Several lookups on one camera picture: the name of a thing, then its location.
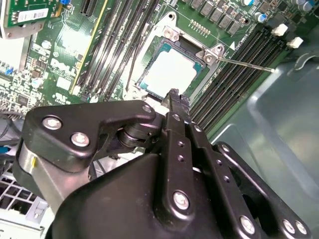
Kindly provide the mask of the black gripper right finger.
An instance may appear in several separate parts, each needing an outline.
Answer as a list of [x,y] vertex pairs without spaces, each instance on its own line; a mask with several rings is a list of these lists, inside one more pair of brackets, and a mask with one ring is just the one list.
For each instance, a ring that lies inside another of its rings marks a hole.
[[180,96],[190,138],[199,214],[184,239],[310,239],[303,220],[226,143],[210,144],[191,121]]

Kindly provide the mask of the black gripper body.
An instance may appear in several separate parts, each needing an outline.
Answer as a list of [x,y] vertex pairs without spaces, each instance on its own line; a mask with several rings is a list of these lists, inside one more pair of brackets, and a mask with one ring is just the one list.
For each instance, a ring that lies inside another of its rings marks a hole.
[[182,231],[154,213],[160,158],[140,156],[71,193],[51,224],[50,239],[225,239],[202,173],[194,172],[195,218]]

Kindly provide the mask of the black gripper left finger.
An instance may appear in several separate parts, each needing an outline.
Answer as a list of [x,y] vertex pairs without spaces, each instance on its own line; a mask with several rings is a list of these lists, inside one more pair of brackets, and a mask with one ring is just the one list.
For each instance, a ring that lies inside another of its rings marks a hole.
[[22,127],[13,174],[56,213],[76,189],[94,179],[93,163],[160,144],[163,122],[190,122],[189,98],[171,89],[167,116],[142,100],[82,103],[30,110]]

